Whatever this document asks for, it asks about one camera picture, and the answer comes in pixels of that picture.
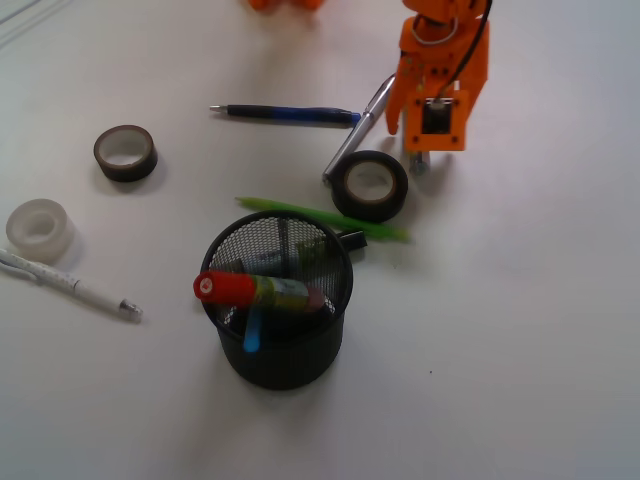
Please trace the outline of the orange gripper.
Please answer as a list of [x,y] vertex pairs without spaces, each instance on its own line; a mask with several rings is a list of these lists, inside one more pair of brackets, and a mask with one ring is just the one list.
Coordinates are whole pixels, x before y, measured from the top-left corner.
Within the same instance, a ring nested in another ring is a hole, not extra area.
[[406,1],[414,15],[405,20],[395,80],[385,110],[387,130],[398,131],[407,99],[469,95],[469,116],[488,79],[488,1]]

